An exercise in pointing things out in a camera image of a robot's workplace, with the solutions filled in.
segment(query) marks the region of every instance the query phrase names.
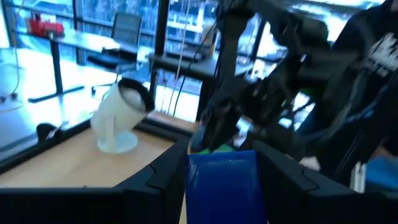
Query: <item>black table leg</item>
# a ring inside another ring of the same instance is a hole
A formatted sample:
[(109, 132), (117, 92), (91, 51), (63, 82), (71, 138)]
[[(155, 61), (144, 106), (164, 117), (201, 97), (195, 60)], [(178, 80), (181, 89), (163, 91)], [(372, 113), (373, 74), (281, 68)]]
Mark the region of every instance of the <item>black table leg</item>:
[(156, 87), (157, 87), (157, 79), (158, 79), (158, 70), (154, 67), (151, 66), (150, 69), (150, 87), (149, 87), (149, 95), (152, 97), (152, 99), (156, 98)]
[(84, 86), (77, 86), (71, 88), (69, 90), (63, 90), (62, 86), (62, 77), (61, 77), (61, 65), (60, 65), (60, 49), (57, 42), (50, 41), (51, 46), (51, 55), (52, 55), (52, 63), (54, 65), (54, 76), (55, 76), (55, 89), (56, 92), (54, 94), (41, 96), (38, 98), (29, 98), (28, 101), (31, 103), (38, 103), (44, 100), (51, 99), (56, 96), (64, 95), (67, 93), (71, 93), (77, 90), (84, 89)]
[(200, 120), (201, 113), (206, 109), (212, 83), (212, 81), (202, 81), (201, 83), (196, 121)]

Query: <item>wooden desk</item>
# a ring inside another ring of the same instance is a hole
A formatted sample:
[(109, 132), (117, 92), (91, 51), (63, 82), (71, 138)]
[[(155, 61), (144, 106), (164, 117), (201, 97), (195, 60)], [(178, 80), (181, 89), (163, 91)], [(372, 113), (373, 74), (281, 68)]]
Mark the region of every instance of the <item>wooden desk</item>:
[[(180, 67), (181, 74), (202, 81), (200, 88), (199, 105), (197, 110), (197, 118), (196, 118), (197, 121), (200, 120), (201, 112), (205, 109), (207, 105), (210, 89), (212, 88), (213, 84), (213, 76), (217, 65), (217, 59), (218, 59), (218, 54), (215, 54), (213, 58), (209, 58), (208, 60), (204, 60), (198, 63), (192, 63), (189, 71), (188, 71), (189, 62), (188, 61), (181, 62), (181, 67)], [(164, 55), (163, 56), (149, 55), (149, 62), (151, 64), (149, 93), (153, 97), (155, 97), (157, 80), (158, 80), (157, 70), (164, 69), (169, 72), (177, 73), (178, 59), (166, 57)], [(247, 65), (237, 64), (235, 68), (235, 76), (243, 77), (247, 72), (250, 72), (253, 69), (253, 67), (254, 67), (253, 63), (249, 63)]]
[[(167, 121), (194, 131), (196, 125), (160, 112), (152, 119)], [(125, 154), (101, 152), (87, 129), (71, 139), (0, 175), (0, 187), (113, 187), (141, 170), (167, 150), (173, 142), (133, 131), (137, 147)], [(185, 203), (180, 223), (186, 223)]]
[[(20, 28), (16, 30), (16, 32), (25, 35), (28, 34), (26, 29)], [(55, 77), (55, 93), (51, 95), (45, 95), (38, 98), (29, 98), (28, 101), (31, 103), (38, 103), (56, 96), (64, 95), (67, 93), (71, 93), (74, 91), (78, 91), (83, 89), (83, 86), (76, 86), (69, 90), (63, 89), (62, 84), (62, 76), (61, 76), (61, 66), (60, 66), (60, 50), (59, 44), (76, 47), (78, 49), (85, 49), (92, 52), (101, 52), (102, 48), (112, 49), (112, 48), (121, 48), (128, 52), (137, 53), (138, 61), (146, 60), (146, 55), (150, 54), (153, 50), (148, 47), (138, 47), (136, 45), (124, 43), (124, 42), (116, 42), (112, 38), (103, 37), (100, 35), (89, 34), (85, 32), (80, 32), (77, 30), (66, 30), (64, 37), (56, 37), (50, 41), (50, 49), (53, 60), (54, 67), (54, 77)]]

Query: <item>cable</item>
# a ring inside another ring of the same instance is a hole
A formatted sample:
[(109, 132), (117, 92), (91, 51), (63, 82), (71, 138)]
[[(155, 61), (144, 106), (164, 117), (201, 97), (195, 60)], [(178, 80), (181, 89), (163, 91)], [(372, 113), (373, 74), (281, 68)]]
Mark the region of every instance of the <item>cable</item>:
[(12, 108), (7, 108), (7, 109), (3, 109), (0, 110), (0, 114), (1, 113), (5, 113), (5, 112), (10, 112), (10, 111), (14, 111), (14, 110), (18, 110), (19, 108), (23, 107), (25, 105), (25, 103), (23, 101), (16, 101), (16, 102), (20, 102), (20, 104), (18, 106), (12, 107)]
[[(22, 8), (24, 7), (25, 4), (25, 0), (22, 0), (21, 5), (18, 8), (17, 14), (16, 14), (16, 18), (14, 19), (14, 23), (12, 25), (12, 27), (14, 28), (14, 30), (17, 30), (17, 22), (18, 22), (18, 17), (19, 14), (21, 13)], [(15, 92), (17, 91), (19, 84), (21, 82), (21, 75), (19, 73), (19, 60), (18, 60), (18, 55), (17, 55), (17, 35), (14, 34), (12, 36), (12, 44), (14, 46), (14, 55), (15, 55), (15, 59), (16, 59), (16, 63), (17, 63), (17, 84), (15, 86), (15, 88), (11, 91), (10, 94), (6, 94), (4, 97), (5, 98), (9, 98), (10, 96), (14, 95)], [(13, 111), (13, 110), (18, 110), (19, 108), (23, 107), (25, 105), (24, 102), (21, 102), (22, 104), (15, 107), (15, 108), (10, 108), (10, 109), (5, 109), (5, 110), (0, 110), (0, 113), (5, 113), (5, 112), (9, 112), (9, 111)]]
[[(205, 40), (208, 38), (209, 34), (212, 33), (212, 32), (214, 31), (214, 28), (215, 28), (215, 26), (216, 26), (216, 23), (217, 23), (217, 21), (215, 21), (215, 22), (213, 23), (213, 25), (210, 27), (210, 29), (209, 29), (209, 31), (207, 32), (205, 38), (203, 38), (201, 44), (199, 45), (199, 48), (198, 48), (198, 49), (195, 51), (195, 53), (193, 54), (193, 57), (192, 57), (191, 60), (189, 61), (189, 64), (188, 64), (188, 67), (187, 67), (187, 73), (188, 73), (189, 70), (191, 69), (191, 65), (192, 65), (192, 63), (193, 63), (193, 60), (196, 58), (197, 54), (199, 53), (199, 51), (201, 50), (201, 48), (202, 48), (203, 45), (205, 44)], [(173, 116), (175, 116), (175, 110), (177, 109), (177, 102), (178, 102), (178, 99), (180, 98), (181, 91), (182, 91), (182, 87), (184, 86), (184, 83), (185, 83), (185, 79), (186, 79), (186, 76), (184, 76), (184, 77), (182, 78), (182, 83), (181, 83), (180, 89), (178, 90), (177, 99), (175, 100), (175, 105), (174, 105)]]
[(172, 92), (172, 96), (170, 98), (170, 102), (169, 102), (169, 107), (167, 108), (167, 114), (169, 114), (170, 112), (170, 107), (172, 105), (172, 100), (173, 100), (173, 96), (174, 96), (174, 91), (175, 91), (175, 87), (177, 87), (177, 81), (178, 78), (180, 77), (180, 71), (181, 71), (181, 62), (182, 62), (182, 53), (184, 50), (184, 44), (185, 44), (185, 34), (187, 33), (187, 22), (188, 22), (188, 15), (189, 15), (189, 7), (191, 6), (191, 0), (188, 0), (188, 5), (187, 5), (187, 12), (185, 13), (185, 25), (184, 25), (184, 31), (182, 34), (182, 43), (181, 43), (181, 50), (180, 50), (180, 59), (178, 60), (178, 68), (177, 68), (177, 74), (175, 74), (175, 81), (174, 81), (174, 87), (173, 87), (173, 92)]

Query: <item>white stand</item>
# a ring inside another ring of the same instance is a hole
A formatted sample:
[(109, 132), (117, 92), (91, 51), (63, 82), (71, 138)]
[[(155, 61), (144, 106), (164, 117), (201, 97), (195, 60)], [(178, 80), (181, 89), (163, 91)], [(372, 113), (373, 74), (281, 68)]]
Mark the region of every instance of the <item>white stand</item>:
[(114, 133), (114, 116), (107, 116), (105, 119), (105, 138), (98, 139), (98, 148), (107, 153), (120, 154), (133, 150), (138, 143), (138, 138), (130, 131)]

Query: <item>green object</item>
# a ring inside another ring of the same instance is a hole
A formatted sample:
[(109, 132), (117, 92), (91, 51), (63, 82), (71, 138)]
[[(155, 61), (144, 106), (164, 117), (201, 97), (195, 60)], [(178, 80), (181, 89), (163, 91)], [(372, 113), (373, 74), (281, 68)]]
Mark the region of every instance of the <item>green object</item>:
[(300, 89), (300, 92), (304, 93), (310, 98), (318, 98), (319, 96), (322, 96), (322, 92), (315, 88), (302, 88)]
[[(214, 150), (213, 153), (221, 153), (221, 152), (233, 152), (234, 149), (227, 145), (227, 144), (223, 144), (222, 146), (220, 146), (218, 149)], [(202, 152), (199, 152), (197, 154), (211, 154), (210, 149), (205, 149)]]

